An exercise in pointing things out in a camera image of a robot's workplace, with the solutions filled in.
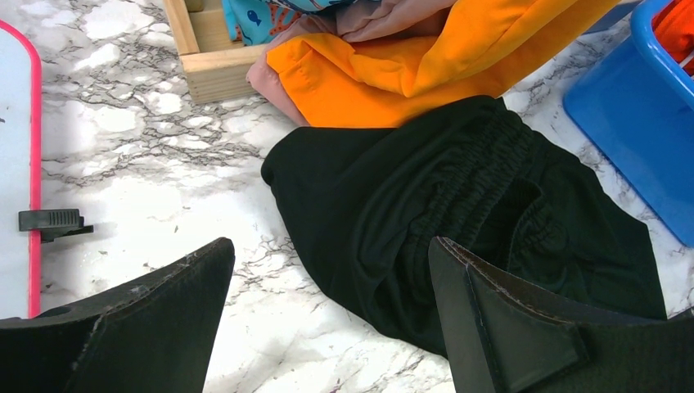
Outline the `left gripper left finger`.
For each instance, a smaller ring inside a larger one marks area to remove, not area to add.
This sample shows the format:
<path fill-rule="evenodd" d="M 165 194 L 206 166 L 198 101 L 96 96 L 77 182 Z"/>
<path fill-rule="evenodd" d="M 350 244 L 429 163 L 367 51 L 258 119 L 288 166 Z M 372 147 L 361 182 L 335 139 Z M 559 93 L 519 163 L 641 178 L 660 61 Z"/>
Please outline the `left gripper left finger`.
<path fill-rule="evenodd" d="M 221 237 L 94 296 L 4 319 L 2 391 L 202 391 L 234 262 Z"/>

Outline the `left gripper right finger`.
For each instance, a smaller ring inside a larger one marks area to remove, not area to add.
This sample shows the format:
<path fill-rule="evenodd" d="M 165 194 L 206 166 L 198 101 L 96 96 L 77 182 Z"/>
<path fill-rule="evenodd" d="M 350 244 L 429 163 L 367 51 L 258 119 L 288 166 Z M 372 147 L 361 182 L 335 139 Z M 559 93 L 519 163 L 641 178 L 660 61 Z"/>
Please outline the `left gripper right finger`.
<path fill-rule="evenodd" d="M 693 317 L 639 318 L 559 296 L 445 238 L 429 263 L 458 392 L 690 392 Z"/>

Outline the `black shorts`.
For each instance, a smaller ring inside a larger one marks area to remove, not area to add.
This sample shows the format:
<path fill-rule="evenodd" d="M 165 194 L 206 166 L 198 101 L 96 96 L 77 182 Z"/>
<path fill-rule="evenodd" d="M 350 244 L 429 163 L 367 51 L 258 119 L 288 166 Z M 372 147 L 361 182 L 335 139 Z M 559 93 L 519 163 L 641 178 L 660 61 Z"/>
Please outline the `black shorts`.
<path fill-rule="evenodd" d="M 434 237 L 572 300 L 667 315 L 647 226 L 502 99 L 462 99 L 394 129 L 299 128 L 261 175 L 321 291 L 431 353 L 446 353 Z"/>

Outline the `red-orange shorts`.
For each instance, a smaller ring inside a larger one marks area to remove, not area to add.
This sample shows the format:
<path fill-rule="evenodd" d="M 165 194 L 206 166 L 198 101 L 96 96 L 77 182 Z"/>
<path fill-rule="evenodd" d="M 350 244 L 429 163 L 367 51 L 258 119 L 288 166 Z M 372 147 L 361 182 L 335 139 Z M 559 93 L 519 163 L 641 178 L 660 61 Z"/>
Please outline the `red-orange shorts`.
<path fill-rule="evenodd" d="M 693 0 L 675 0 L 652 20 L 660 45 L 693 77 Z"/>

